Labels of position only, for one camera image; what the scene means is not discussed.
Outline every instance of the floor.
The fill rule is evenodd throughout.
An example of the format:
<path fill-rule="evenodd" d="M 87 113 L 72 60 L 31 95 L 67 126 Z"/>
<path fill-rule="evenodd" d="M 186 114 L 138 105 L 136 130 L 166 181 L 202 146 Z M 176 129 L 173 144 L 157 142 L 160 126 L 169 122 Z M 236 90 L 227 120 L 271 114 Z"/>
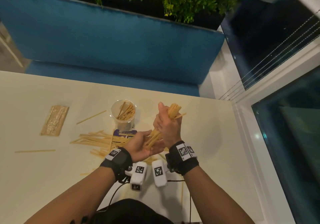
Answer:
<path fill-rule="evenodd" d="M 6 45 L 16 56 L 16 58 L 14 58 L 14 56 L 10 53 Z M 22 56 L 3 23 L 0 22 L 0 70 L 24 73 L 29 64 L 30 60 Z"/>

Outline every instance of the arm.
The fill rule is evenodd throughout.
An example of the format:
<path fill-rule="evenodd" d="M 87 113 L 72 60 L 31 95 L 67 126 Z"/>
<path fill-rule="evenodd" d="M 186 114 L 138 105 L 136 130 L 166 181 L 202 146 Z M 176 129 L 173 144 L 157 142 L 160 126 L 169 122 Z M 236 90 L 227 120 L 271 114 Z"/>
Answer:
<path fill-rule="evenodd" d="M 153 125 L 162 133 L 163 141 L 170 149 L 175 143 L 181 141 L 182 118 L 171 120 L 167 113 L 168 107 L 162 102 L 158 107 L 159 114 Z M 184 179 L 203 223 L 254 224 L 246 212 L 200 166 L 187 172 Z"/>
<path fill-rule="evenodd" d="M 150 150 L 144 148 L 146 136 L 150 133 L 151 130 L 136 133 L 124 147 L 130 153 L 133 162 L 143 161 L 164 150 L 163 141 L 157 141 Z M 44 206 L 25 224 L 88 223 L 115 181 L 111 168 L 98 167 Z"/>

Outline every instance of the person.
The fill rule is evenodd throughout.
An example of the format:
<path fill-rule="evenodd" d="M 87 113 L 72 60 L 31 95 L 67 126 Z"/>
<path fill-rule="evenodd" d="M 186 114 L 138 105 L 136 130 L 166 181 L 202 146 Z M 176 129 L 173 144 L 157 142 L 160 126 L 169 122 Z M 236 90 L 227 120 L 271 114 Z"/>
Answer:
<path fill-rule="evenodd" d="M 159 103 L 158 108 L 159 113 L 153 125 L 162 133 L 162 140 L 157 141 L 148 150 L 144 143 L 151 130 L 137 132 L 123 150 L 130 154 L 132 162 L 143 161 L 149 156 L 162 152 L 165 147 L 168 147 L 170 152 L 171 149 L 174 149 L 174 145 L 182 142 L 180 135 L 182 118 L 170 119 L 167 113 L 168 107 L 163 103 Z M 184 171 L 184 180 L 202 222 L 204 224 L 254 224 L 246 212 L 210 179 L 199 164 L 189 162 L 190 159 L 184 161 L 178 168 L 180 171 Z M 116 182 L 116 174 L 113 169 L 105 166 L 98 167 L 94 172 L 49 202 L 30 217 L 25 224 L 172 223 L 143 203 L 131 199 L 115 202 L 109 208 L 97 211 L 103 198 Z"/>

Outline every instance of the white window frame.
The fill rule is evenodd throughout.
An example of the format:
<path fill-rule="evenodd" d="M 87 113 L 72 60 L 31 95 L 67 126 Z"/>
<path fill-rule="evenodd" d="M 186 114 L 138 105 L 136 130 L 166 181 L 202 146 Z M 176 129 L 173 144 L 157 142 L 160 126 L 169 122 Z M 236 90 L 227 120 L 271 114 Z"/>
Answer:
<path fill-rule="evenodd" d="M 294 224 L 295 221 L 254 116 L 252 105 L 319 65 L 320 37 L 232 100 L 238 129 L 264 215 L 264 221 L 259 223 Z"/>

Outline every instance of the transparent jar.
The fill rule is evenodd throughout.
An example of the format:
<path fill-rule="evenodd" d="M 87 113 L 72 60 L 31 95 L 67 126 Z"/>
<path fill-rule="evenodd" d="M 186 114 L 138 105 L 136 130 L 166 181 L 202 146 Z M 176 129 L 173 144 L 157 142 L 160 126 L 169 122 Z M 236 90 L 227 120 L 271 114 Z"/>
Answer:
<path fill-rule="evenodd" d="M 133 105 L 137 110 L 137 105 L 135 105 L 133 102 L 129 100 L 118 100 L 112 105 L 110 117 L 112 117 L 114 120 L 115 128 L 119 129 L 119 131 L 121 132 L 130 131 L 134 127 L 134 116 L 136 113 L 135 112 L 134 115 L 126 121 L 118 120 L 117 117 L 124 102 L 126 102 L 126 105 L 124 106 L 122 112 L 125 111 L 130 105 Z"/>

